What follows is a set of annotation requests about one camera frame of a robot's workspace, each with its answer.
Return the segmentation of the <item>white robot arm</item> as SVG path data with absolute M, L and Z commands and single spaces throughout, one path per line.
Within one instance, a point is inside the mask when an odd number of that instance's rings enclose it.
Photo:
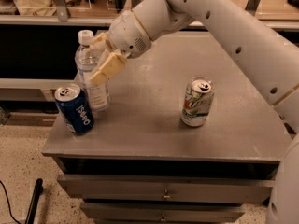
M 91 82 L 117 75 L 128 58 L 162 35 L 200 21 L 262 97 L 296 132 L 276 174 L 266 224 L 299 221 L 299 49 L 231 0 L 143 0 L 110 25 L 111 54 L 93 69 Z

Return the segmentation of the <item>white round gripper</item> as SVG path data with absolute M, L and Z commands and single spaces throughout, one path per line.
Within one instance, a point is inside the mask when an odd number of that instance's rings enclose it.
M 108 33 L 102 32 L 95 36 L 93 46 L 100 51 L 112 50 L 113 47 L 127 58 L 137 58 L 150 49 L 151 40 L 135 14 L 127 10 L 111 23 Z M 103 62 L 98 63 L 91 73 L 91 83 L 104 84 L 122 71 L 127 64 L 122 53 L 111 52 Z

